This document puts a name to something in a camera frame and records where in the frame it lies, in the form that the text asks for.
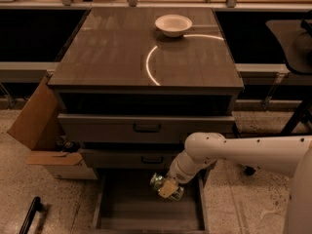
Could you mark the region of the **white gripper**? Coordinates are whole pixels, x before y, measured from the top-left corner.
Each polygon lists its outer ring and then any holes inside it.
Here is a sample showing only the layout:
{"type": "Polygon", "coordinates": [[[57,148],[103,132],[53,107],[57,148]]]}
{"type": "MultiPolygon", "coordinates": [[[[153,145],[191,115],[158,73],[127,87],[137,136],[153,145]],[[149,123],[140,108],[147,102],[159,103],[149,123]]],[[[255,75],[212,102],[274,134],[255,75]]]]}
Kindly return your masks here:
{"type": "Polygon", "coordinates": [[[199,159],[195,159],[183,150],[172,161],[169,171],[167,172],[167,178],[169,179],[163,183],[158,194],[163,198],[169,198],[178,189],[176,183],[188,183],[196,174],[206,169],[211,163],[211,158],[200,157],[199,159]]]}

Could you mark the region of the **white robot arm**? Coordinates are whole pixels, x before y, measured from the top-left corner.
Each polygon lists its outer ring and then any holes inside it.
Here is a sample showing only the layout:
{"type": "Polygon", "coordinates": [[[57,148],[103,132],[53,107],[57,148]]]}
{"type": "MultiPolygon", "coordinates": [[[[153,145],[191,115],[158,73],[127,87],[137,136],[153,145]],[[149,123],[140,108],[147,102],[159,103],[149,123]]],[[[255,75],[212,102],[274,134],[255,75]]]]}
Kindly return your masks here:
{"type": "Polygon", "coordinates": [[[171,163],[158,194],[179,198],[180,187],[218,159],[291,177],[283,234],[312,234],[312,136],[226,138],[194,133],[171,163]]]}

